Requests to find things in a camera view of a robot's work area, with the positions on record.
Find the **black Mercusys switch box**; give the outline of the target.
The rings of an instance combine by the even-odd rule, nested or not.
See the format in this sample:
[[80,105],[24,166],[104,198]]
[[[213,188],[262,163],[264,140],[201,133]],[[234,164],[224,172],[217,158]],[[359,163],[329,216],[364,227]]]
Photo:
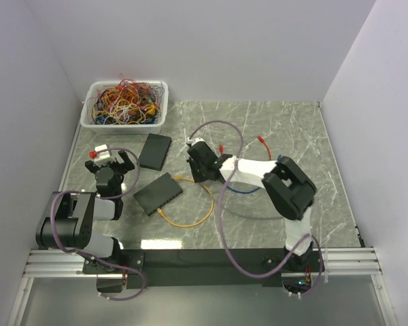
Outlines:
[[171,145],[171,137],[150,133],[139,155],[141,168],[161,171]]

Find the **black TP-Link switch box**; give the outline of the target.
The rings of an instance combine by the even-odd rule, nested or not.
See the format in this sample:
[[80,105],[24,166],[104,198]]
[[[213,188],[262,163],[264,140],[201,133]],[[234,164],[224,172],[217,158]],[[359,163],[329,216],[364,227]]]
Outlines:
[[182,193],[178,182],[165,173],[136,192],[134,198],[145,214],[150,216]]

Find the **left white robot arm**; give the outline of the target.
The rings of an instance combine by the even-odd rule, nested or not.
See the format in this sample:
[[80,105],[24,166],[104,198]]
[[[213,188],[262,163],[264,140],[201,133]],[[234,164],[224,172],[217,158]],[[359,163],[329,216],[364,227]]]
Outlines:
[[99,258],[99,265],[109,273],[121,269],[123,256],[115,238],[92,230],[94,221],[118,220],[122,214],[124,176],[140,172],[135,154],[123,148],[99,146],[90,152],[86,169],[95,177],[94,192],[53,192],[37,225],[35,240],[42,249],[60,249],[65,253]]

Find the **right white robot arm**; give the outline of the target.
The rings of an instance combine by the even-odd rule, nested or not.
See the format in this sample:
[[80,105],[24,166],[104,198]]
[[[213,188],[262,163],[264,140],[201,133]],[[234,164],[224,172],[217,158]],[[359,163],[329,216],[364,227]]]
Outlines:
[[266,191],[284,220],[286,265],[294,271],[307,266],[313,250],[311,211],[317,188],[302,169],[287,156],[268,161],[217,156],[201,138],[189,139],[187,145],[187,162],[197,183],[236,182]]

